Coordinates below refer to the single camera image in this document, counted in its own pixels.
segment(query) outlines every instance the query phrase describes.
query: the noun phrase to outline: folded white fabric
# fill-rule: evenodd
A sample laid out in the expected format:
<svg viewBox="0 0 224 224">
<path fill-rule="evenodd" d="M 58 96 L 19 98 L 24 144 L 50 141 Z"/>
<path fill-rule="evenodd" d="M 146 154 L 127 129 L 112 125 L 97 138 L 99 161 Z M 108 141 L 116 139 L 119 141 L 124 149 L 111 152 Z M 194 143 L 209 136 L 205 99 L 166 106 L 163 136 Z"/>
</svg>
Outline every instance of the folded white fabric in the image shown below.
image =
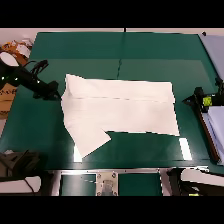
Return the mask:
<svg viewBox="0 0 224 224">
<path fill-rule="evenodd" d="M 110 140 L 105 132 L 179 136 L 169 82 L 84 79 L 66 75 L 64 124 L 83 157 Z"/>
</svg>

